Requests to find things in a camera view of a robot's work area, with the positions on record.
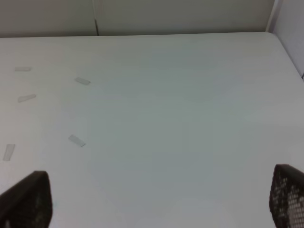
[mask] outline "white desk surface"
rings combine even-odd
[[[275,164],[304,170],[304,83],[268,33],[0,39],[0,79],[0,190],[46,170],[51,228],[271,228]]]

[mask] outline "tape piece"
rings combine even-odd
[[[80,140],[78,137],[74,136],[73,134],[68,139],[80,147],[83,147],[85,145],[84,141]]]
[[[5,154],[4,154],[4,157],[3,157],[4,161],[6,161],[6,162],[10,161],[10,158],[14,153],[15,146],[16,146],[15,144],[7,144],[6,145]]]
[[[17,66],[15,67],[15,71],[31,71],[32,67],[29,66]]]
[[[75,81],[77,81],[77,82],[79,82],[79,83],[81,83],[81,84],[84,84],[84,85],[88,85],[88,84],[91,83],[90,81],[88,81],[88,80],[86,80],[86,79],[83,79],[83,78],[80,78],[80,77],[75,78]]]
[[[36,97],[36,95],[35,94],[31,94],[31,95],[27,95],[27,96],[20,96],[20,97],[18,97],[18,102],[20,103],[20,102],[24,102],[24,101],[27,101],[27,100],[29,100],[29,99],[33,99],[33,98],[35,98]]]

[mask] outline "white table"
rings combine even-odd
[[[0,190],[46,170],[51,228],[272,228],[275,164],[304,169],[304,84],[268,33],[0,39],[0,79]]]

